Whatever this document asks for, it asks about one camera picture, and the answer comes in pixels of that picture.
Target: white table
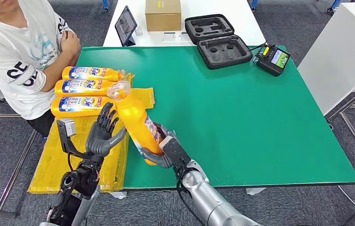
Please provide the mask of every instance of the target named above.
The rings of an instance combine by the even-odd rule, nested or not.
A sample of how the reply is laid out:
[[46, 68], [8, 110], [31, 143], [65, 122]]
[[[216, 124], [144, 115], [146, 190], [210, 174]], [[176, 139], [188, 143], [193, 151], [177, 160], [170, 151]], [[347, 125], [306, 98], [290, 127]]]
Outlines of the white table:
[[[234, 28], [234, 33], [248, 46], [257, 46], [265, 42], [265, 38], [246, 0], [180, 0], [182, 8], [182, 30], [186, 32], [185, 19], [193, 16], [209, 14], [223, 14]], [[176, 41], [173, 34], [165, 32], [148, 32], [145, 23], [145, 0], [119, 0], [107, 36], [104, 47], [120, 47], [121, 41], [115, 30], [115, 24], [125, 6], [128, 6], [135, 18], [137, 25], [142, 27], [143, 35], [133, 38], [137, 47], [153, 46], [194, 46], [187, 34], [182, 34], [182, 39]]]
[[298, 66], [326, 115], [355, 91], [355, 3], [341, 3]]

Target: bottle cap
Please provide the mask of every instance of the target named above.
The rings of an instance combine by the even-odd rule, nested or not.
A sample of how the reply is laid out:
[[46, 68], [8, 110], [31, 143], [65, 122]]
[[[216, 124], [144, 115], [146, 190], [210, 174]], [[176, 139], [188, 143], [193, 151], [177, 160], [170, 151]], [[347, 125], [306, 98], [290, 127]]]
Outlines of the bottle cap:
[[127, 81], [127, 75], [125, 70], [118, 71], [118, 80], [119, 81]]
[[110, 86], [107, 90], [107, 96], [113, 100], [122, 100], [130, 93], [130, 84], [128, 81], [119, 81]]

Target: green mat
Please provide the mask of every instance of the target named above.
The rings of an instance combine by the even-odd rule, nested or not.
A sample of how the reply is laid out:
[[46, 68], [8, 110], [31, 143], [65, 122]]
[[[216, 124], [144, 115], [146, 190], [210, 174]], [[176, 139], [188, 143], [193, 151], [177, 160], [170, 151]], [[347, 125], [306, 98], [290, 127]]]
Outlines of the green mat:
[[[355, 183], [355, 171], [292, 60], [280, 77], [252, 62], [209, 70], [196, 47], [84, 48], [78, 66], [125, 69], [154, 87], [153, 121], [175, 130], [213, 186]], [[176, 186], [129, 144], [125, 189]]]

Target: foam insert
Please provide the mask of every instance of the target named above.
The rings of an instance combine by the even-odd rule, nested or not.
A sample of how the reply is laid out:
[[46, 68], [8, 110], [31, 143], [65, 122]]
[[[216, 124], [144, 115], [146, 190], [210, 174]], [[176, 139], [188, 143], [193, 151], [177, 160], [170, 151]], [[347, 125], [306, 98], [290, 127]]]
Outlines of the foam insert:
[[187, 18], [185, 28], [194, 45], [201, 40], [234, 34], [234, 28], [222, 14]]
[[242, 64], [252, 59], [248, 46], [237, 35], [202, 40], [197, 48], [209, 69]]

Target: yellow plastic bottle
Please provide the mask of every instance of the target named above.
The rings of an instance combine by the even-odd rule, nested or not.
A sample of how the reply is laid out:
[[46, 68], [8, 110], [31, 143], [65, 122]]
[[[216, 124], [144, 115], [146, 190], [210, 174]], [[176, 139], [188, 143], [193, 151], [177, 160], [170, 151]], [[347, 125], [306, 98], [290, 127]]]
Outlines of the yellow plastic bottle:
[[57, 118], [91, 116], [98, 115], [107, 102], [115, 101], [108, 97], [56, 97], [50, 109]]
[[126, 79], [124, 70], [114, 70], [105, 67], [66, 67], [63, 70], [63, 79], [105, 79], [120, 81]]
[[107, 96], [107, 89], [115, 84], [113, 81], [96, 79], [60, 80], [54, 91], [57, 97]]
[[[142, 153], [141, 148], [145, 147], [152, 153], [161, 155], [162, 150], [158, 146], [161, 136], [157, 127], [145, 112], [143, 103], [129, 93], [129, 82], [119, 81], [108, 89], [107, 96], [115, 101], [118, 117], [125, 124], [139, 152]], [[155, 165], [147, 159], [145, 162]]]

